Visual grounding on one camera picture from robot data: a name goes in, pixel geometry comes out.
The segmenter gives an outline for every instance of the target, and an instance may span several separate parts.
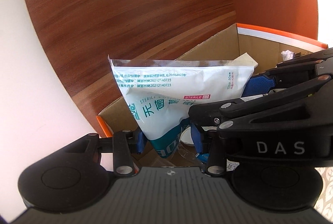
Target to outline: wood grain surface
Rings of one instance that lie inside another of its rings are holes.
[[[232,0],[26,0],[64,87],[101,133],[98,114],[120,96],[107,56],[175,59],[236,22]]]

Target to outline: teal package bottom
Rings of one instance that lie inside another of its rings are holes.
[[[177,126],[158,139],[150,140],[150,143],[162,158],[169,157],[177,148],[180,134],[189,127],[189,118],[183,119]]]

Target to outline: gray ribbed plate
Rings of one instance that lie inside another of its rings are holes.
[[[272,213],[238,198],[227,181],[202,174],[198,167],[142,168],[118,179],[96,204],[68,214],[29,209],[14,224],[298,224],[330,223],[310,208]]]

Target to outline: white plastic bag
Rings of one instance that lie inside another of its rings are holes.
[[[189,126],[191,105],[241,97],[254,71],[250,61],[109,61],[134,118],[163,158]]]

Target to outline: das logo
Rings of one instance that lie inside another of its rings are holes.
[[[265,154],[265,153],[273,153],[274,154],[287,154],[291,153],[290,151],[287,152],[285,147],[283,146],[282,142],[278,142],[276,146],[273,147],[272,144],[270,144],[270,148],[267,146],[267,144],[263,141],[257,141],[257,148],[258,148],[258,153],[260,154]],[[304,149],[304,142],[303,141],[296,141],[294,143],[293,147],[293,154],[295,155],[302,155],[305,153]]]

